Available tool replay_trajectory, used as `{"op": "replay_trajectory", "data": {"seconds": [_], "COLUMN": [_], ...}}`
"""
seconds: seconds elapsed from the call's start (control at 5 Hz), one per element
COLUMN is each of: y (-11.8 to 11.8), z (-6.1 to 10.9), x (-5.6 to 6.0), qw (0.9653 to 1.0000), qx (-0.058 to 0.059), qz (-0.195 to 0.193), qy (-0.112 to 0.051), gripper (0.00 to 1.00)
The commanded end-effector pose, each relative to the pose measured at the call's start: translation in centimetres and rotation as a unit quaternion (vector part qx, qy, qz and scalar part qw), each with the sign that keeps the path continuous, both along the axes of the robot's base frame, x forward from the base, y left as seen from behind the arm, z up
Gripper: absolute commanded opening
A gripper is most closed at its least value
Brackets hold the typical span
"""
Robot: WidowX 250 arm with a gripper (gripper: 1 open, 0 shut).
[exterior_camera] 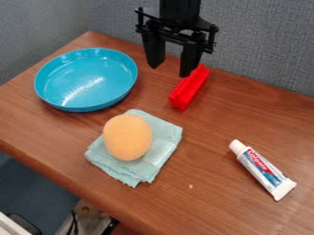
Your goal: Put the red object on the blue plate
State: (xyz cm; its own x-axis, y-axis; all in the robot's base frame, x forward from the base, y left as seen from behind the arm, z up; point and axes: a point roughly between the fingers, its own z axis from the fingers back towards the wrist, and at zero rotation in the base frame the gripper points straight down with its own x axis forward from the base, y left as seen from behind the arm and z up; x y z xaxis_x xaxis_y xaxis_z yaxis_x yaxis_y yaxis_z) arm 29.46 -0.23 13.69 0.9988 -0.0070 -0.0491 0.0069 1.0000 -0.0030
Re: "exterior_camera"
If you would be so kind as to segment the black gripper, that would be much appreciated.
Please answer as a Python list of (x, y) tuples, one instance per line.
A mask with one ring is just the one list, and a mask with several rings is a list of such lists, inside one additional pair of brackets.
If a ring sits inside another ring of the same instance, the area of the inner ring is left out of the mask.
[(141, 33), (145, 60), (155, 69), (165, 60), (165, 41), (183, 45), (179, 76), (188, 77), (201, 53), (215, 51), (217, 26), (200, 17), (201, 0), (159, 0), (157, 8), (139, 7), (136, 31)]

